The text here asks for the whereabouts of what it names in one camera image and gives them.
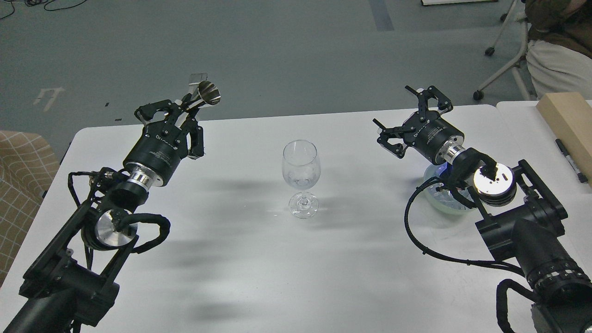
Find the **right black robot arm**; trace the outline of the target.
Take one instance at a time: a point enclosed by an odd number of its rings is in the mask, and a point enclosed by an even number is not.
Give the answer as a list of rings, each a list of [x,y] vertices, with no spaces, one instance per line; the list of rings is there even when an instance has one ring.
[[[504,279],[495,292],[495,313],[501,331],[511,333],[508,290],[531,301],[531,318],[538,333],[589,333],[592,322],[591,280],[567,253],[558,238],[565,234],[564,206],[526,160],[514,168],[498,163],[474,148],[463,147],[464,134],[444,120],[452,101],[435,86],[418,92],[417,111],[397,127],[378,126],[377,143],[398,158],[416,149],[432,165],[444,165],[438,176],[419,185],[406,204],[403,222],[412,243],[436,259],[510,271],[526,279],[526,288]],[[476,229],[492,260],[455,259],[422,244],[412,233],[409,211],[427,188],[447,191],[482,220]]]

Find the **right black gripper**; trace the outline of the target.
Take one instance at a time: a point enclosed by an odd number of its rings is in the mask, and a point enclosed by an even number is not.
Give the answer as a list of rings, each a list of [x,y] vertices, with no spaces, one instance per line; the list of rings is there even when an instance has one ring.
[[[444,164],[448,142],[463,145],[465,139],[464,133],[441,117],[453,110],[452,101],[433,85],[421,91],[409,85],[405,89],[416,96],[417,111],[397,127],[387,128],[374,118],[372,122],[379,127],[377,143],[399,159],[404,158],[406,150],[412,147],[432,164]],[[437,102],[437,110],[429,109],[432,99]],[[402,139],[404,143],[389,143],[391,139]]]

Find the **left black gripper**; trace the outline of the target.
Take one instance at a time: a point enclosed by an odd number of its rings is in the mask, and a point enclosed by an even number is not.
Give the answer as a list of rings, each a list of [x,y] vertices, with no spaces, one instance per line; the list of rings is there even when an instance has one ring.
[[[157,112],[164,112],[163,120],[151,122]],[[198,121],[188,116],[181,126],[176,126],[179,105],[166,99],[142,105],[135,117],[144,124],[140,139],[127,154],[123,167],[129,173],[144,169],[155,187],[166,186],[180,161],[188,157],[197,160],[204,156],[204,130]]]

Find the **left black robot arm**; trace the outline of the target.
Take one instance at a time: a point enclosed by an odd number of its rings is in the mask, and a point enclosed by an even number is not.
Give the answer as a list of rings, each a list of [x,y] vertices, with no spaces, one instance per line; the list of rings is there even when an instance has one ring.
[[[4,332],[78,333],[98,325],[116,301],[116,277],[129,256],[170,234],[169,219],[137,208],[150,188],[169,183],[180,161],[204,155],[197,114],[218,102],[187,94],[143,105],[135,111],[142,133],[121,169],[68,175],[76,211],[24,272],[19,294],[27,301]]]

